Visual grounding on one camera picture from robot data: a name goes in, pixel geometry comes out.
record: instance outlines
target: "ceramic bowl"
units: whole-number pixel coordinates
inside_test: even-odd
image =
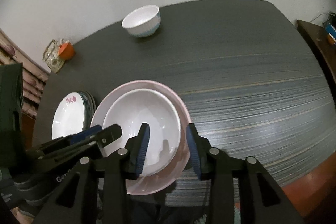
[[[85,130],[84,101],[79,93],[72,92],[58,105],[52,122],[53,139]]]
[[[176,108],[181,123],[180,144],[171,162],[160,172],[154,175],[141,177],[137,180],[126,180],[128,194],[147,195],[166,188],[182,174],[190,156],[188,144],[186,141],[186,127],[189,123],[191,123],[191,119],[188,109],[184,105],[183,101],[172,89],[159,82],[151,80],[136,80],[117,87],[103,99],[93,116],[91,127],[97,124],[103,126],[106,114],[113,103],[126,92],[135,89],[151,89],[162,93],[172,102]],[[107,155],[110,154],[110,145],[112,144],[109,144],[104,148]]]
[[[159,7],[148,5],[129,13],[121,25],[134,37],[148,37],[157,30],[160,23]]]
[[[125,147],[129,138],[138,135],[143,122],[149,124],[150,138],[141,176],[150,176],[169,164],[180,143],[180,119],[169,99],[151,89],[131,90],[110,107],[103,128],[115,123],[120,125],[122,136],[110,147],[116,151]]]

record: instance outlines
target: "orange cup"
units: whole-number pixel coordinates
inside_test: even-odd
[[[69,60],[75,55],[75,49],[69,42],[64,43],[59,47],[58,55],[63,60]]]

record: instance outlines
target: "metal bolt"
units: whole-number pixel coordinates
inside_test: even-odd
[[[217,155],[219,153],[219,150],[217,148],[210,148],[209,149],[210,154]]]
[[[257,159],[255,157],[248,157],[247,162],[249,164],[255,164],[257,162]]]
[[[125,154],[127,154],[127,152],[128,152],[128,150],[126,148],[120,148],[118,150],[119,155],[125,155]]]
[[[89,161],[90,159],[88,157],[82,157],[79,162],[81,164],[87,164]]]

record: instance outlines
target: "bowl rim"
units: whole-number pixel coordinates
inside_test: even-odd
[[[177,142],[177,145],[173,151],[173,153],[170,155],[170,158],[167,162],[165,162],[158,170],[155,170],[155,171],[151,171],[145,175],[141,175],[141,177],[148,177],[148,176],[151,176],[151,175],[154,175],[158,172],[160,172],[163,168],[165,168],[170,162],[171,160],[175,157],[176,155],[176,152],[177,152],[177,149],[179,148],[179,145],[180,145],[180,141],[181,141],[181,121],[180,121],[180,117],[179,117],[179,114],[174,106],[174,104],[164,95],[162,94],[161,92],[157,91],[157,90],[152,90],[152,89],[146,89],[146,88],[140,88],[140,89],[135,89],[135,90],[130,90],[126,93],[124,93],[122,96],[120,96],[110,107],[110,109],[107,111],[107,114],[105,116],[105,119],[104,119],[104,122],[103,122],[103,128],[105,128],[105,120],[106,120],[106,117],[109,115],[109,113],[112,111],[113,107],[117,104],[117,102],[120,102],[123,98],[125,98],[126,96],[130,95],[130,94],[133,94],[133,93],[136,93],[136,92],[142,92],[142,91],[146,91],[146,92],[150,92],[150,93],[154,93],[155,95],[157,95],[158,97],[162,98],[170,107],[170,109],[173,111],[174,113],[174,116],[175,116],[175,120],[177,122],[177,129],[178,129],[178,136],[177,136],[177,139],[178,139],[178,142]]]
[[[94,113],[94,115],[93,115],[93,117],[92,117],[92,121],[91,121],[90,127],[93,127],[93,126],[95,126],[95,125],[97,125],[97,124],[99,124],[100,126],[102,126],[102,123],[103,123],[104,120],[103,120],[103,121],[101,122],[101,124],[100,124],[100,123],[98,123],[97,121],[95,121],[95,116],[96,116],[96,114],[99,113],[99,111],[97,112],[98,108],[99,108],[101,105],[103,105],[103,104],[105,103],[105,101],[108,100],[108,97],[109,97],[110,95],[112,95],[112,93],[115,93],[117,90],[120,90],[120,89],[124,88],[124,87],[127,86],[127,85],[133,85],[133,84],[137,84],[137,83],[142,83],[142,84],[147,83],[147,84],[159,85],[159,86],[161,86],[162,88],[168,90],[168,91],[169,91],[171,94],[173,94],[174,97],[179,101],[179,103],[180,103],[180,105],[181,105],[181,107],[182,107],[182,109],[183,109],[183,112],[184,112],[184,113],[187,113],[187,120],[188,120],[188,122],[189,122],[189,123],[192,122],[192,121],[191,121],[190,114],[189,114],[189,111],[188,111],[186,105],[184,104],[184,102],[183,102],[183,100],[181,99],[181,97],[180,97],[175,91],[173,91],[170,87],[168,87],[167,85],[165,85],[165,84],[163,84],[163,83],[161,83],[161,82],[157,82],[157,81],[154,81],[154,80],[140,79],[140,80],[133,80],[133,81],[129,81],[129,82],[123,83],[123,84],[117,86],[116,88],[114,88],[112,91],[110,91],[110,92],[104,97],[104,99],[102,99],[102,101],[98,104],[97,109],[96,109],[96,111],[95,111],[95,113]]]
[[[135,12],[137,12],[137,11],[139,11],[139,10],[148,8],[148,7],[155,7],[155,8],[157,9],[156,14],[153,15],[151,18],[147,19],[145,22],[139,23],[139,24],[134,25],[134,26],[131,26],[131,27],[125,27],[125,26],[124,26],[124,22],[125,22],[125,20],[126,20],[127,18],[129,18],[132,14],[134,14]],[[152,20],[154,17],[156,17],[156,15],[159,13],[159,10],[160,10],[159,7],[156,6],[156,5],[145,5],[145,6],[142,6],[142,7],[138,8],[138,9],[135,9],[134,11],[130,12],[127,16],[125,16],[125,18],[124,18],[123,21],[121,22],[121,26],[122,26],[124,29],[131,29],[131,28],[134,28],[134,27],[138,27],[138,26],[140,26],[140,25],[142,25],[142,24],[145,24],[145,23],[149,22],[149,21]]]

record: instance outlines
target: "dark gray table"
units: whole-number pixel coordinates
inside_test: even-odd
[[[160,8],[148,38],[117,22],[75,44],[76,56],[44,89],[33,144],[51,139],[53,115],[74,90],[96,103],[117,86],[150,79],[175,90],[199,133],[229,155],[256,156],[285,185],[335,150],[336,112],[318,62],[271,3],[201,0]],[[193,171],[141,200],[169,206],[205,203],[209,182]]]

